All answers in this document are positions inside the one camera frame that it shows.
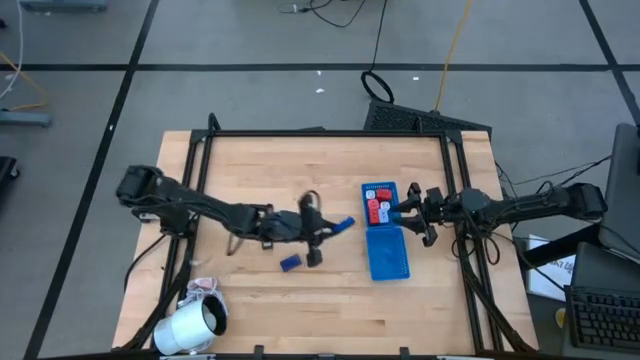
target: wooden tabletop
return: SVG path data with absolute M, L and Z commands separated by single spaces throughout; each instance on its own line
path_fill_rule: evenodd
M 465 132 L 463 138 L 472 185 L 500 198 L 487 134 Z M 189 132 L 165 133 L 158 158 L 165 175 L 182 178 L 188 139 Z M 450 148 L 460 189 L 455 149 Z M 192 179 L 197 179 L 199 151 Z M 322 245 L 320 266 L 283 273 L 280 260 L 295 253 L 304 259 L 306 245 L 263 251 L 258 242 L 245 241 L 229 257 L 228 232 L 203 218 L 192 277 L 217 277 L 230 312 L 227 332 L 210 352 L 247 353 L 261 344 L 267 353 L 398 354 L 399 347 L 407 346 L 411 354 L 473 354 L 460 265 L 451 254 L 453 230 L 438 227 L 431 248 L 404 231 L 410 279 L 373 282 L 367 262 L 360 185 L 395 181 L 403 196 L 417 181 L 422 189 L 439 186 L 446 194 L 438 140 L 219 137 L 209 166 L 205 193 L 223 201 L 296 210 L 300 195 L 314 189 L 322 197 L 325 218 L 356 219 L 353 227 Z M 498 231 L 510 236 L 506 226 Z M 136 256 L 158 235 L 157 224 L 142 225 Z M 500 263 L 489 269 L 495 301 L 523 339 L 537 347 L 515 249 L 505 239 L 495 240 L 502 252 Z M 131 274 L 114 346 L 129 340 L 157 303 L 167 250 L 165 242 Z M 490 348 L 479 301 L 478 309 Z

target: red block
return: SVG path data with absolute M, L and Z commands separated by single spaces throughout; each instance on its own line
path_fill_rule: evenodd
M 369 209 L 369 224 L 371 225 L 380 224 L 380 215 L 378 214 L 377 209 Z
M 369 210 L 378 210 L 380 209 L 380 203 L 376 199 L 367 200 L 367 207 Z
M 391 201 L 391 190 L 390 189 L 378 189 L 376 190 L 376 199 L 379 201 Z

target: white paper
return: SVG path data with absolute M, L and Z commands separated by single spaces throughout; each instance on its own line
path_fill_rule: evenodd
M 527 248 L 534 249 L 546 243 L 548 243 L 548 241 L 539 236 L 529 235 L 529 243 Z M 559 285 L 570 285 L 575 261 L 576 256 L 571 255 L 567 256 L 564 259 L 555 260 L 546 265 L 540 266 L 538 267 L 538 269 L 552 278 Z M 537 271 L 529 270 L 528 279 L 529 288 L 527 289 L 527 291 L 529 293 L 560 301 L 566 301 L 564 292 L 555 287 L 555 285 L 549 282 L 549 280 L 545 279 Z

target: keyboard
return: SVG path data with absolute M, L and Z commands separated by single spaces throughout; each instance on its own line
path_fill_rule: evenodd
M 575 347 L 640 355 L 640 292 L 565 287 Z

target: floor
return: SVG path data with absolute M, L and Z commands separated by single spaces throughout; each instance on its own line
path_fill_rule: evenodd
M 24 356 L 63 249 L 71 254 L 76 243 L 57 306 L 55 296 L 46 302 L 46 336 L 46 327 L 34 333 L 30 354 L 110 348 L 139 230 L 113 193 L 127 165 L 155 163 L 164 131 L 202 128 L 211 111 L 225 129 L 364 125 L 369 99 L 359 76 L 373 56 L 382 0 L 367 1 L 346 29 L 310 13 L 279 14 L 284 2 L 276 0 L 108 3 L 100 14 L 24 14 L 24 69 L 48 90 L 54 125 L 0 127 L 0 154 L 18 158 L 23 174 L 0 212 L 3 358 Z M 464 3 L 389 1 L 377 60 L 387 70 L 378 73 L 398 105 L 433 108 L 441 73 L 420 64 L 444 61 Z M 358 5 L 322 11 L 343 22 Z M 605 57 L 583 5 L 613 56 Z M 640 91 L 638 11 L 634 0 L 475 2 L 453 61 L 468 65 L 449 73 L 441 112 L 492 126 L 496 159 L 513 181 L 604 157 L 615 125 L 637 114 L 623 94 L 626 84 Z M 0 49 L 15 60 L 12 1 L 0 3 L 0 17 L 10 26 L 0 31 Z M 0 70 L 4 88 L 10 72 Z M 35 97 L 19 81 L 0 106 Z M 607 169 L 580 180 L 604 187 Z M 555 238 L 582 225 L 554 218 L 517 232 Z M 541 348 L 557 353 L 557 304 L 530 301 Z

